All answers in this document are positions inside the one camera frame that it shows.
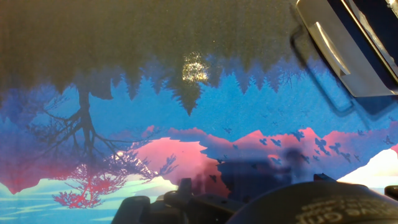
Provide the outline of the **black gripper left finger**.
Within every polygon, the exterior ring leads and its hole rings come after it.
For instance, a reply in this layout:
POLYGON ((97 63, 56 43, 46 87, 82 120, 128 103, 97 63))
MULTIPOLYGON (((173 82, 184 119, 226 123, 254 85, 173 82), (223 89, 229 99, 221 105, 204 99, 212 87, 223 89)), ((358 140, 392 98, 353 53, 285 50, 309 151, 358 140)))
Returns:
POLYGON ((213 194, 193 195, 192 180, 154 203, 146 196, 125 198, 111 224, 225 224, 243 203, 213 194))

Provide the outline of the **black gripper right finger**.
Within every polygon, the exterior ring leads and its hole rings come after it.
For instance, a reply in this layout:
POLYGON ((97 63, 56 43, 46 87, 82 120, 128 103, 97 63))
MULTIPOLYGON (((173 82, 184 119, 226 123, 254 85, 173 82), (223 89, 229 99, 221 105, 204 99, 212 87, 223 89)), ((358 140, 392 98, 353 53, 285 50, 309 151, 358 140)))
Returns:
MULTIPOLYGON (((327 176, 324 173, 314 174, 313 175, 313 180, 314 181, 336 182, 335 179, 332 179, 331 177, 327 176)), ((397 200, 397 186, 396 185, 388 185, 388 186, 384 187, 384 195, 386 197, 389 197, 389 198, 392 198, 394 200, 397 200)))

